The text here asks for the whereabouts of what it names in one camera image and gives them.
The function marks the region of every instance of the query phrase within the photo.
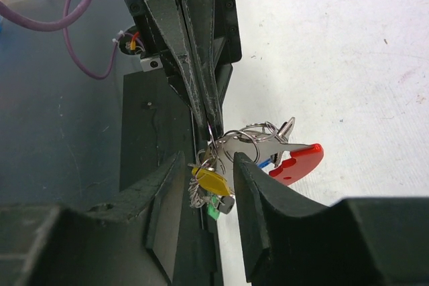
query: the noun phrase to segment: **gray surface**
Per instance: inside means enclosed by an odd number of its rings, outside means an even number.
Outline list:
[[[44,21],[64,0],[7,0]],[[76,53],[103,73],[112,39],[133,21],[123,0],[93,0],[71,28]],[[139,60],[119,52],[113,75],[96,81],[72,62],[61,31],[5,21],[0,34],[0,203],[59,201],[80,209],[119,191],[124,74]]]

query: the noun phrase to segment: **white table surface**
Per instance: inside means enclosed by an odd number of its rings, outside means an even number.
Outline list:
[[[226,129],[296,117],[322,163],[292,185],[326,205],[429,194],[429,0],[237,0],[243,59]],[[237,211],[218,221],[226,286],[245,285]]]

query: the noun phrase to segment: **yellow key tag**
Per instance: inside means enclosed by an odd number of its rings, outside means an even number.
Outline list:
[[[195,175],[197,171],[197,167],[193,168],[192,175]],[[212,194],[216,194],[218,196],[231,195],[231,190],[229,189],[227,181],[216,172],[207,169],[200,169],[196,179],[203,189],[211,192]]]

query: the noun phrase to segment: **red key tag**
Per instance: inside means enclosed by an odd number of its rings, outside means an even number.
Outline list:
[[[290,152],[290,159],[271,170],[269,175],[288,186],[309,174],[323,159],[323,148],[316,143],[307,149]]]

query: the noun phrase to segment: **wire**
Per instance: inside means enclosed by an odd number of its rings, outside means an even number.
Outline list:
[[[140,32],[139,31],[133,35],[133,37],[131,38],[131,41],[135,42],[138,37],[140,37]]]
[[[132,33],[124,33],[123,31],[120,31],[118,34],[118,37],[113,40],[115,43],[115,46],[113,47],[113,51],[109,60],[109,65],[107,66],[107,70],[104,74],[98,75],[93,72],[91,72],[78,58],[76,53],[73,50],[72,42],[70,40],[70,36],[68,34],[68,29],[64,28],[62,31],[62,34],[64,36],[64,42],[66,43],[67,51],[70,54],[70,57],[72,58],[73,62],[79,67],[80,70],[82,70],[87,76],[94,78],[95,80],[104,80],[106,79],[109,74],[111,73],[113,69],[113,62],[115,61],[116,55],[117,55],[117,49],[118,49],[118,42],[123,36],[129,36],[133,37]],[[137,40],[139,44],[143,46],[143,43],[140,40]]]
[[[0,16],[3,16],[5,19],[15,23],[21,27],[36,30],[36,31],[57,31],[64,28],[67,28],[73,24],[76,20],[83,15],[83,13],[88,9],[92,0],[82,0],[76,8],[73,10],[70,15],[63,17],[58,21],[53,21],[50,23],[36,21],[29,18],[26,18],[15,11],[11,10],[4,3],[0,1]]]
[[[145,52],[144,48],[142,48],[141,46],[136,46],[135,49],[136,49],[136,54],[137,54],[137,50],[140,50],[140,54]]]
[[[140,36],[140,32],[138,31],[131,38],[131,42],[129,43],[129,49],[135,51],[135,40]]]

